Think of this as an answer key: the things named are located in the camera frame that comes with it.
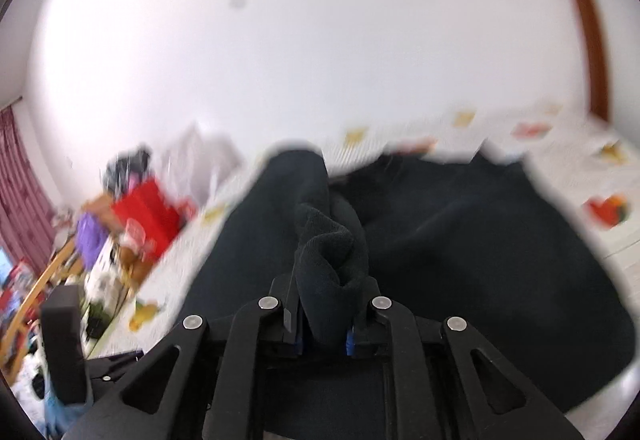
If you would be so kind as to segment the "red paper bag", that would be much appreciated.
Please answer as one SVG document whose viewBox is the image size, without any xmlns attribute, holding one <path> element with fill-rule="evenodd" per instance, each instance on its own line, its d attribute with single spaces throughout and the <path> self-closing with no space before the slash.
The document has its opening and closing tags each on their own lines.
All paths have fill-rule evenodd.
<svg viewBox="0 0 640 440">
<path fill-rule="evenodd" d="M 165 198 L 156 181 L 149 178 L 112 204 L 114 215 L 123 226 L 132 221 L 144 234 L 145 255 L 160 259 L 181 230 L 181 217 Z"/>
</svg>

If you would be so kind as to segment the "brown wooden door frame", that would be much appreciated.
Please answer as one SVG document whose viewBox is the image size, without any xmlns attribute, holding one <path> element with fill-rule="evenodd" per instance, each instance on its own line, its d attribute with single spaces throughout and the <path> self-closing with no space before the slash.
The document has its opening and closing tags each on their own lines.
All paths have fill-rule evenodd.
<svg viewBox="0 0 640 440">
<path fill-rule="evenodd" d="M 603 122 L 611 122 L 608 63 L 597 4 L 594 0 L 574 0 L 587 55 L 589 112 Z"/>
</svg>

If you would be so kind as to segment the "dark plaid cloth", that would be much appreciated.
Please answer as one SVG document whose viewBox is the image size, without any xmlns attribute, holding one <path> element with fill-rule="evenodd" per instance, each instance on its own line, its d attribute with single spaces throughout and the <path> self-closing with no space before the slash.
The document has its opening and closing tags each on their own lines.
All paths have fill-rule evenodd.
<svg viewBox="0 0 640 440">
<path fill-rule="evenodd" d="M 114 198 L 125 196 L 150 174 L 151 149 L 145 145 L 132 152 L 118 155 L 102 175 L 104 189 Z"/>
</svg>

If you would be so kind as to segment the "dark red curtain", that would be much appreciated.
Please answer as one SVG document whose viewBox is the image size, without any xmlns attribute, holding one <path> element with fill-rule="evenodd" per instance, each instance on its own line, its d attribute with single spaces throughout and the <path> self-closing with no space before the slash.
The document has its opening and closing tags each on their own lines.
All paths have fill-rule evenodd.
<svg viewBox="0 0 640 440">
<path fill-rule="evenodd" d="M 1 247 L 42 273 L 53 249 L 53 207 L 32 170 L 11 108 L 1 111 L 0 175 Z"/>
</svg>

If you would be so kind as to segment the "black t-shirt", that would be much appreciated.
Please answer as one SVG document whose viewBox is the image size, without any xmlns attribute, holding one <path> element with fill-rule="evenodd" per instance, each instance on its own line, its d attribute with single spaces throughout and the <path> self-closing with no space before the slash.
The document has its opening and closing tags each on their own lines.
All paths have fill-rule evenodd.
<svg viewBox="0 0 640 440">
<path fill-rule="evenodd" d="M 466 319 L 564 414 L 634 358 L 617 290 L 521 163 L 384 155 L 333 178 L 308 149 L 272 157 L 224 221 L 176 325 L 235 315 L 294 278 L 293 348 L 259 372 L 268 432 L 387 439 L 382 372 L 354 353 L 363 281 L 414 315 Z"/>
</svg>

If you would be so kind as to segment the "white Miniso paper bag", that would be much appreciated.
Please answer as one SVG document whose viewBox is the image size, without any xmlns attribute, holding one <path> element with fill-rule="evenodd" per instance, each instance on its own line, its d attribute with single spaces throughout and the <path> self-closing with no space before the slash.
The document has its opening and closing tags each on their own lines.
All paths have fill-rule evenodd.
<svg viewBox="0 0 640 440">
<path fill-rule="evenodd" d="M 155 181 L 179 211 L 198 212 L 241 166 L 241 157 L 225 135 L 204 137 L 190 126 L 152 157 Z"/>
</svg>

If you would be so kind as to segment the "fruit print bed sheet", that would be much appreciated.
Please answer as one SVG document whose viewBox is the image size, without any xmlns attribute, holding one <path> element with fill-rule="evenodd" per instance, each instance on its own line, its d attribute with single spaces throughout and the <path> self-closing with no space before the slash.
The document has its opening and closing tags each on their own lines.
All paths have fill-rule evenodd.
<svg viewBox="0 0 640 440">
<path fill-rule="evenodd" d="M 631 287 L 615 258 L 639 244 L 639 160 L 628 157 L 623 166 L 616 167 L 610 152 L 617 147 L 618 142 L 601 126 L 574 116 L 508 114 L 485 118 L 465 129 L 440 126 L 424 133 L 411 131 L 397 135 L 388 144 L 361 144 L 344 151 L 304 144 L 273 149 L 259 166 L 244 168 L 224 183 L 143 285 L 140 299 L 124 309 L 124 316 L 131 317 L 151 310 L 141 334 L 134 336 L 127 332 L 124 322 L 114 322 L 98 358 L 134 350 L 141 350 L 145 356 L 175 327 L 186 293 L 212 251 L 224 221 L 275 155 L 289 149 L 308 149 L 323 158 L 333 178 L 390 154 L 416 156 L 433 163 L 467 163 L 482 155 L 498 165 L 521 163 L 537 193 L 570 223 L 611 278 L 634 321 L 636 352 L 620 374 L 566 416 L 580 432 L 578 439 L 637 437 L 639 316 L 632 303 Z M 68 439 L 66 432 L 99 401 L 67 405 L 58 400 L 48 380 L 41 332 L 39 348 L 44 373 L 34 402 L 42 416 L 35 420 L 30 415 L 31 400 L 4 391 L 4 438 Z"/>
</svg>

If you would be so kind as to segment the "purple bag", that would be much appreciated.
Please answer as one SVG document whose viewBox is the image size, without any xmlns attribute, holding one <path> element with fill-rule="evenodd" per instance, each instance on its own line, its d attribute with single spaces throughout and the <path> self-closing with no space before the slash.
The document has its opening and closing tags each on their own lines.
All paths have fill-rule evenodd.
<svg viewBox="0 0 640 440">
<path fill-rule="evenodd" d="M 107 228 L 100 219 L 90 212 L 84 212 L 76 225 L 75 247 L 84 264 L 90 271 L 108 238 Z"/>
</svg>

